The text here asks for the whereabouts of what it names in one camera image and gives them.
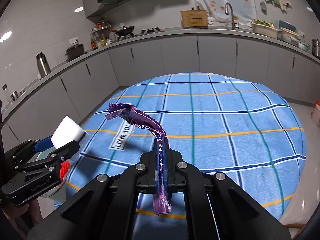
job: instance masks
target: green vegetable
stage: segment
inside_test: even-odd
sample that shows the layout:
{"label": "green vegetable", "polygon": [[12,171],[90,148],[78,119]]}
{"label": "green vegetable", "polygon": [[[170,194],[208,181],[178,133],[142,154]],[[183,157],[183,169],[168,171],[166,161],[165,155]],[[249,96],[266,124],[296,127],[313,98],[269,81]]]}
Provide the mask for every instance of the green vegetable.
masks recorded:
{"label": "green vegetable", "polygon": [[267,23],[267,22],[265,22],[265,21],[255,20],[255,21],[253,21],[253,22],[256,23],[256,24],[261,24],[261,25],[265,25],[265,26],[270,27],[270,23]]}

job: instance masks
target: countertop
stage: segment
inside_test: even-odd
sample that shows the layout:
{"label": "countertop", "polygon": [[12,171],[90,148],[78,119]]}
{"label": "countertop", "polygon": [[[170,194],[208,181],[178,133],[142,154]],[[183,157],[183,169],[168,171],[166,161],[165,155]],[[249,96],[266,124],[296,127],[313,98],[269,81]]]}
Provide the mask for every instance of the countertop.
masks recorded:
{"label": "countertop", "polygon": [[140,41],[143,39],[149,39],[149,38],[155,38],[155,37],[162,37],[162,36],[168,36],[168,35],[178,35],[178,34],[218,34],[218,35],[234,35],[234,36],[239,36],[239,37],[247,37],[247,38],[252,38],[252,39],[257,39],[261,41],[266,41],[270,42],[273,44],[280,45],[281,47],[285,47],[291,50],[294,50],[295,52],[302,54],[306,57],[309,57],[310,60],[313,60],[314,62],[318,63],[320,65],[320,60],[316,57],[314,57],[312,54],[303,51],[302,49],[299,49],[296,46],[293,46],[291,44],[288,44],[284,41],[276,40],[273,38],[269,38],[267,36],[263,36],[260,34],[255,34],[255,33],[250,33],[246,31],[233,31],[233,30],[226,30],[226,29],[186,29],[186,30],[172,30],[172,31],[163,31],[163,32],[155,32],[155,33],[149,33],[149,34],[144,34],[140,36],[135,36],[126,40],[122,41],[117,41],[114,42],[110,45],[107,45],[105,47],[96,49],[96,50],[90,50],[87,53],[83,54],[82,56],[70,61],[70,62],[62,62],[55,67],[51,69],[51,73],[45,76],[44,78],[40,80],[34,80],[31,82],[26,88],[25,88],[25,93],[23,93],[13,104],[7,105],[4,107],[2,110],[2,120],[4,121],[9,114],[19,105],[21,102],[24,101],[25,98],[27,98],[33,91],[37,90],[42,84],[48,82],[51,78],[56,77],[59,75],[59,73],[73,65],[76,65],[79,61],[83,61],[86,58],[96,54],[100,53],[106,49],[110,49],[112,47],[116,47],[122,44],[126,44],[129,42],[133,41]]}

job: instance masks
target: faucet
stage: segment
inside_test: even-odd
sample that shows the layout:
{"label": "faucet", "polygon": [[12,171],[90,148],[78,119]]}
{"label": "faucet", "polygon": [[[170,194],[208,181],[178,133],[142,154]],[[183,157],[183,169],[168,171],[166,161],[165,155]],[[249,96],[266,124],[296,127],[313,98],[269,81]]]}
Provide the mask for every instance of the faucet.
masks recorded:
{"label": "faucet", "polygon": [[235,19],[234,19],[234,17],[233,17],[233,9],[232,9],[231,4],[228,3],[228,2],[226,2],[226,5],[225,5],[226,9],[225,9],[224,13],[225,13],[226,15],[229,15],[229,10],[228,10],[228,7],[229,7],[229,6],[230,6],[231,18],[232,18],[232,29],[235,31],[235,30],[236,30],[236,26],[235,26]]}

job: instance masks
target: tablecloth label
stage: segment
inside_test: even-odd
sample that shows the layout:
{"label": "tablecloth label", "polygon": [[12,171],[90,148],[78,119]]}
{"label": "tablecloth label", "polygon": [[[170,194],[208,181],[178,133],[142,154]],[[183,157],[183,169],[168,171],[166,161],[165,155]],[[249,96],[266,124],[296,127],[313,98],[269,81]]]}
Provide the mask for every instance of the tablecloth label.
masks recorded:
{"label": "tablecloth label", "polygon": [[123,151],[128,144],[129,138],[134,130],[134,126],[129,124],[127,121],[123,121],[118,133],[113,138],[109,149]]}

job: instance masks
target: red mesh sponge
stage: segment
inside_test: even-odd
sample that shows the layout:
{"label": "red mesh sponge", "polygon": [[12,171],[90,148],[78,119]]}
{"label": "red mesh sponge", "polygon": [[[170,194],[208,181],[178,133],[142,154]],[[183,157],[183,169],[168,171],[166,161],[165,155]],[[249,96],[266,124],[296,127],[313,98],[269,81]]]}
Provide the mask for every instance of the red mesh sponge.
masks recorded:
{"label": "red mesh sponge", "polygon": [[61,163],[61,169],[60,169],[60,179],[63,180],[64,175],[68,172],[70,168],[70,162],[65,161]]}

